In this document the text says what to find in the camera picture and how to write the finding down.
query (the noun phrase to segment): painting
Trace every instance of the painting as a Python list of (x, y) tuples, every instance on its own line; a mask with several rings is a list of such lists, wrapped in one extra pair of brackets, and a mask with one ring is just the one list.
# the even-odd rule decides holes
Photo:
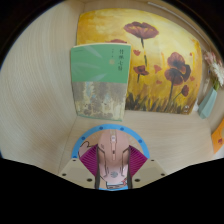
[(202, 54), (199, 41), (187, 30), (145, 11), (102, 9), (79, 18), (77, 45), (91, 43), (131, 45), (126, 110), (191, 113)]

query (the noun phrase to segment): red flower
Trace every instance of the red flower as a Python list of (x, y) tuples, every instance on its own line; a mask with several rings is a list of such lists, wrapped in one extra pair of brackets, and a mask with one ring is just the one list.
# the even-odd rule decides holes
[(185, 65), (186, 73), (183, 75), (179, 70), (175, 68), (170, 68), (165, 71), (166, 79), (171, 81), (174, 86), (179, 86), (184, 82), (186, 82), (190, 76), (191, 68), (189, 65)]
[(138, 74), (138, 81), (139, 81), (139, 77), (140, 75), (148, 75), (149, 72), (145, 71), (145, 65), (141, 65), (141, 66), (138, 66), (138, 67), (134, 67), (134, 70), (135, 72)]
[(154, 65), (154, 68), (155, 68), (155, 73), (159, 72), (162, 70), (162, 68), (158, 65)]
[(183, 96), (187, 96), (189, 92), (189, 87), (187, 85), (185, 85), (182, 90), (181, 93), (183, 94)]
[(106, 41), (107, 43), (127, 43), (126, 41), (120, 40), (120, 39), (114, 39), (111, 41)]
[(176, 68), (182, 73), (186, 72), (184, 58), (177, 52), (173, 52), (171, 56), (168, 58), (167, 62), (171, 68)]
[(183, 82), (186, 82), (191, 74), (190, 66), (185, 64), (184, 58), (177, 52), (173, 52), (171, 56), (167, 59), (167, 62), (171, 68), (165, 71), (165, 77), (167, 80), (171, 81), (171, 88), (169, 101), (165, 108), (165, 111), (167, 110), (172, 97), (173, 86), (178, 86), (181, 85)]
[(222, 143), (223, 143), (222, 138), (220, 138), (220, 139), (218, 140), (218, 143), (222, 145)]
[(162, 81), (156, 80), (156, 84), (161, 84)]
[(133, 50), (133, 52), (134, 52), (134, 54), (137, 55), (137, 56), (139, 56), (140, 53), (141, 53), (141, 51), (139, 51), (139, 50)]
[(149, 39), (159, 34), (158, 30), (148, 23), (133, 22), (124, 26), (124, 29), (138, 38)]

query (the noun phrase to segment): book cover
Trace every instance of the book cover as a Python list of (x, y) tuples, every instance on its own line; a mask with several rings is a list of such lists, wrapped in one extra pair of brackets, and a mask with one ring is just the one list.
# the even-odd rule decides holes
[(131, 46), (99, 43), (71, 49), (71, 74), (79, 116), (119, 120), (124, 116)]

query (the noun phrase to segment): light beige surface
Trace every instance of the light beige surface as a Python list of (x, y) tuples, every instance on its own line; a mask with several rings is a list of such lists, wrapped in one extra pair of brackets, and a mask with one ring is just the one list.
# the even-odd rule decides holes
[(37, 18), (8, 53), (0, 75), (0, 149), (4, 158), (58, 173), (76, 119), (70, 49), (83, 11), (63, 2)]
[(167, 173), (153, 158), (148, 159), (132, 177), (133, 188), (141, 188), (165, 177)]
[(197, 112), (191, 115), (125, 111), (122, 122), (77, 117), (69, 136), (60, 170), (70, 160), (76, 141), (101, 124), (121, 124), (137, 132), (145, 141), (150, 157), (171, 174), (186, 166), (209, 161), (213, 156), (210, 128)]
[(58, 176), (84, 188), (95, 188), (95, 177), (79, 159), (70, 159)]
[[(209, 48), (174, 15), (146, 3), (107, 0), (84, 4), (73, 0), (56, 5), (22, 33), (3, 63), (0, 149), (4, 158), (58, 174), (85, 131), (99, 124), (116, 123), (76, 117), (71, 87), (69, 55), (76, 42), (79, 15), (107, 7), (136, 8), (162, 15), (192, 31), (202, 49)], [(151, 157), (170, 174), (212, 158), (209, 122), (213, 127), (212, 122), (216, 123), (223, 113), (220, 100), (218, 94), (213, 113), (217, 107), (220, 110), (210, 120), (201, 120), (197, 113), (184, 116), (126, 111), (124, 121), (119, 123), (135, 130), (145, 140)]]

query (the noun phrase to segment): canvas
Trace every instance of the canvas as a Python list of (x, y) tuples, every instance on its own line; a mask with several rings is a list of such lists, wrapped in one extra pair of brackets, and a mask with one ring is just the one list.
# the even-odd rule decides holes
[(72, 87), (79, 116), (124, 117), (131, 46), (93, 44), (71, 49)]
[(134, 9), (102, 9), (81, 14), (77, 45), (127, 43), (132, 46), (127, 110), (190, 114), (200, 87), (199, 41), (156, 14)]

